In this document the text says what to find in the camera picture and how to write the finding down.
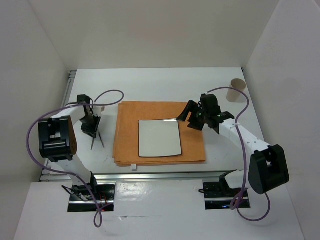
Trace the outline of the white square plate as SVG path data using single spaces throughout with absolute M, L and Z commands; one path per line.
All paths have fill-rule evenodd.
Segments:
M 138 154 L 141 158 L 180 156 L 182 145 L 178 122 L 173 118 L 139 120 Z

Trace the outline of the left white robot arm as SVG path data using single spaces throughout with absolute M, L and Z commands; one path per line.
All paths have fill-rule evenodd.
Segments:
M 70 173 L 75 191 L 88 200 L 99 195 L 99 187 L 93 173 L 77 155 L 74 124 L 81 122 L 81 131 L 93 140 L 96 139 L 101 117 L 89 106 L 92 102 L 89 96 L 78 95 L 77 101 L 71 103 L 70 108 L 38 122 L 40 155 Z

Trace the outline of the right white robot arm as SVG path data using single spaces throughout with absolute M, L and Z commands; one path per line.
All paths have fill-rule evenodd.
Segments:
M 188 127 L 202 131 L 207 125 L 217 134 L 229 139 L 241 150 L 245 150 L 246 163 L 243 173 L 249 187 L 257 194 L 264 194 L 289 182 L 290 175 L 284 149 L 276 144 L 258 139 L 239 123 L 228 111 L 222 112 L 214 94 L 202 94 L 200 102 L 189 100 L 176 119 L 188 121 Z

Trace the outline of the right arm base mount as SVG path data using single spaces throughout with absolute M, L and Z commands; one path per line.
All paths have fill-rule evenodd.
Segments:
M 198 190 L 204 196 L 206 210 L 227 210 L 241 188 L 230 188 L 222 182 L 204 182 Z

